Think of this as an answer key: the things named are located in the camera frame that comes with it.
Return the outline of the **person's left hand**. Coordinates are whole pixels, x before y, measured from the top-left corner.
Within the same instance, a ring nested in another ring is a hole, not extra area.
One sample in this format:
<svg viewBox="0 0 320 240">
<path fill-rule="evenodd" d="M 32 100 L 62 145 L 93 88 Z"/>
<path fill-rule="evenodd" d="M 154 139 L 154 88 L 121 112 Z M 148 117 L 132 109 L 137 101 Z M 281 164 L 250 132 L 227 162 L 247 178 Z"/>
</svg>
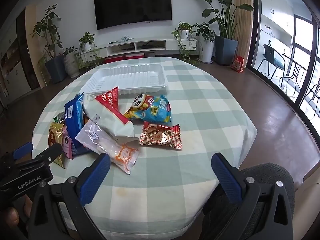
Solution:
<svg viewBox="0 0 320 240">
<path fill-rule="evenodd" d="M 29 218 L 33 202 L 27 195 L 24 195 L 21 199 L 24 213 Z M 3 211 L 2 217 L 10 228 L 16 227 L 20 221 L 18 211 L 14 207 L 6 207 Z"/>
</svg>

